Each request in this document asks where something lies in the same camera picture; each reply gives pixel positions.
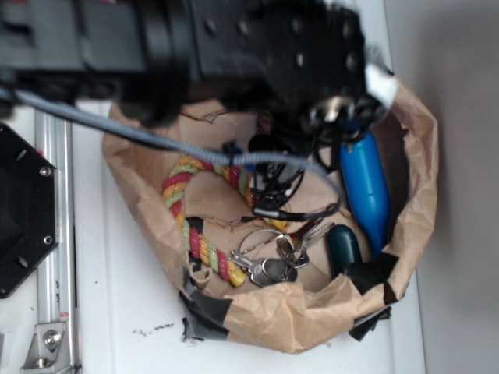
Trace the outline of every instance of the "dark green bottle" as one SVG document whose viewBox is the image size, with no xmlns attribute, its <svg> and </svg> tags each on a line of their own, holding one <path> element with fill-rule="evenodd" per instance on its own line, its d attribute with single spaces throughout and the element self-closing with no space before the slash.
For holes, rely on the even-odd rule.
<svg viewBox="0 0 499 374">
<path fill-rule="evenodd" d="M 361 263 L 359 243 L 352 229 L 344 224 L 335 225 L 327 233 L 327 247 L 331 270 L 336 277 L 349 263 Z"/>
</svg>

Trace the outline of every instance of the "key ring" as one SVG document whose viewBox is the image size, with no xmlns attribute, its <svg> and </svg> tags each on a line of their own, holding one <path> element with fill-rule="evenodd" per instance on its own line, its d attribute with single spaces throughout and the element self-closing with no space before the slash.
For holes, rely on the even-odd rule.
<svg viewBox="0 0 499 374">
<path fill-rule="evenodd" d="M 244 242 L 245 242 L 245 241 L 246 241 L 246 240 L 247 240 L 247 239 L 248 239 L 251 235 L 259 234 L 259 233 L 264 232 L 264 231 L 266 231 L 266 232 L 272 232 L 272 233 L 274 233 L 274 234 L 276 234 L 276 235 L 275 235 L 273 238 L 269 239 L 269 240 L 266 240 L 266 241 L 260 242 L 260 243 L 258 243 L 258 244 L 256 244 L 256 245 L 252 246 L 252 247 L 249 247 L 248 249 L 243 250 L 243 244 L 244 244 Z M 281 238 L 282 238 L 282 239 L 285 239 L 285 240 L 286 240 L 286 241 L 287 241 L 287 242 L 288 242 L 288 243 L 292 246 L 291 238 L 289 237 L 289 235 L 288 235 L 288 234 L 285 234 L 284 232 L 281 232 L 281 231 L 279 231 L 279 230 L 275 230 L 275 229 L 273 229 L 273 228 L 259 228 L 259 229 L 255 230 L 255 231 L 251 231 L 251 232 L 250 232 L 247 236 L 245 236 L 245 237 L 242 239 L 241 244 L 239 245 L 239 251 L 240 251 L 243 255 L 245 255 L 245 254 L 247 254 L 247 253 L 249 253 L 249 252 L 252 252 L 252 251 L 254 251 L 254 250 L 256 250 L 256 249 L 260 249 L 260 248 L 264 247 L 264 246 L 265 246 L 265 245 L 267 245 L 267 244 L 270 244 L 270 243 L 272 243 L 272 242 L 276 242 L 277 240 L 279 240 L 279 239 L 281 239 Z"/>
</svg>

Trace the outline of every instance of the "crumpled paper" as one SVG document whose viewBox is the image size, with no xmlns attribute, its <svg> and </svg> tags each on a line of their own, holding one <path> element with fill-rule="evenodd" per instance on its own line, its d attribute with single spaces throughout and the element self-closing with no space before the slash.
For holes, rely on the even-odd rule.
<svg viewBox="0 0 499 374">
<path fill-rule="evenodd" d="M 155 130 L 164 136 L 211 149 L 234 140 L 243 148 L 256 132 L 257 115 L 225 113 L 218 103 L 185 107 L 172 126 Z M 113 106 L 110 116 L 138 126 Z M 374 134 L 377 138 L 384 173 L 388 182 L 392 215 L 388 228 L 391 239 L 384 252 L 399 258 L 388 283 L 400 300 L 434 230 L 437 208 L 438 139 L 437 122 L 419 98 L 403 83 L 391 114 Z M 189 265 L 180 230 L 161 198 L 161 186 L 175 161 L 176 152 L 152 150 L 128 140 L 106 135 L 103 151 L 130 212 L 150 247 L 157 253 L 173 284 L 183 289 L 185 269 L 203 293 L 215 298 L 231 298 L 224 321 L 228 339 L 286 352 L 302 352 L 352 328 L 355 319 L 382 308 L 384 285 L 361 295 L 345 275 L 331 280 L 325 243 L 308 252 L 310 264 L 299 271 L 296 283 L 259 288 L 249 280 L 234 288 L 210 271 L 194 272 Z M 333 175 L 341 183 L 339 175 Z M 320 210 L 336 196 L 313 175 L 306 175 L 299 192 L 285 209 Z M 226 254 L 239 247 L 242 238 L 261 221 L 233 224 L 251 215 L 244 199 L 213 172 L 202 171 L 186 186 L 187 217 L 204 218 L 204 234 Z M 369 242 L 348 211 L 328 218 L 347 224 L 356 233 L 363 254 L 369 261 Z M 300 224 L 293 224 L 294 231 Z M 255 256 L 273 256 L 273 249 Z"/>
</svg>

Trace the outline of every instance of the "blue plastic bottle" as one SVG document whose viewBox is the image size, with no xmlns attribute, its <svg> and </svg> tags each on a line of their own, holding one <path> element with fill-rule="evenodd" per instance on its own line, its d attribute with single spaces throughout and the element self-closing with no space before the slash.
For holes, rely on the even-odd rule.
<svg viewBox="0 0 499 374">
<path fill-rule="evenodd" d="M 390 198 L 374 136 L 368 134 L 353 146 L 342 145 L 340 158 L 353 216 L 367 233 L 376 257 L 387 244 Z"/>
</svg>

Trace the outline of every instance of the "rope toy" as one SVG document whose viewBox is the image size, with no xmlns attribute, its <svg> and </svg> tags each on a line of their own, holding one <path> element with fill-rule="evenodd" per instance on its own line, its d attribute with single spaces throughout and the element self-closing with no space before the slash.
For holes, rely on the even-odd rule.
<svg viewBox="0 0 499 374">
<path fill-rule="evenodd" d="M 177 225 L 182 230 L 186 247 L 193 257 L 200 259 L 201 262 L 209 266 L 215 273 L 218 273 L 225 281 L 239 287 L 246 280 L 245 272 L 229 260 L 222 251 L 216 249 L 197 229 L 189 226 L 186 213 L 182 208 L 186 183 L 200 170 L 211 170 L 221 175 L 232 187 L 239 191 L 239 194 L 244 197 L 249 206 L 253 206 L 253 191 L 250 188 L 251 176 L 244 169 L 237 166 L 227 168 L 200 161 L 191 156 L 183 156 L 177 160 L 173 170 L 168 175 L 168 179 L 163 184 L 162 193 L 165 205 L 175 217 Z M 287 226 L 286 221 L 268 218 L 264 218 L 264 220 L 281 231 Z"/>
</svg>

